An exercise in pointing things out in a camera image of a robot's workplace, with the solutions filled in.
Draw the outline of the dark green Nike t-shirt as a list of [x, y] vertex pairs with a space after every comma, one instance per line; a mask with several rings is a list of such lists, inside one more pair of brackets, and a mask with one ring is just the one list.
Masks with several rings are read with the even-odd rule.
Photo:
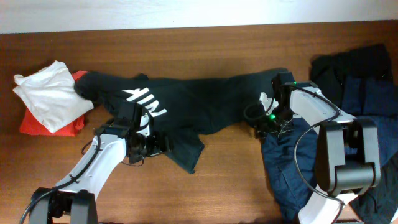
[[112, 115], [118, 114], [123, 101], [146, 107], [154, 118], [153, 129], [165, 133], [174, 144], [166, 155], [193, 174], [205, 148], [199, 136], [244, 121], [244, 109], [258, 102], [261, 93], [271, 97], [272, 79], [284, 72], [274, 68], [230, 78], [192, 80], [88, 72], [76, 81], [74, 89], [83, 98], [104, 105]]

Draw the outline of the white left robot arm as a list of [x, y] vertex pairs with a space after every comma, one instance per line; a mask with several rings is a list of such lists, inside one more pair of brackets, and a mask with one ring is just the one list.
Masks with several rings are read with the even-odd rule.
[[19, 222], [52, 223], [70, 216], [70, 223], [98, 223], [96, 199], [114, 168], [126, 157], [133, 164], [171, 151], [165, 134], [141, 134], [133, 127], [105, 124], [95, 131], [90, 148], [54, 187], [39, 187]]

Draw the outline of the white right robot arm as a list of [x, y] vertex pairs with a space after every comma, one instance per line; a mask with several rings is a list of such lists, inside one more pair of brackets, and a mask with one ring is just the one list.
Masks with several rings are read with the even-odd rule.
[[289, 223], [335, 223], [347, 204], [381, 180], [375, 123], [344, 112], [316, 86], [275, 86], [256, 132]]

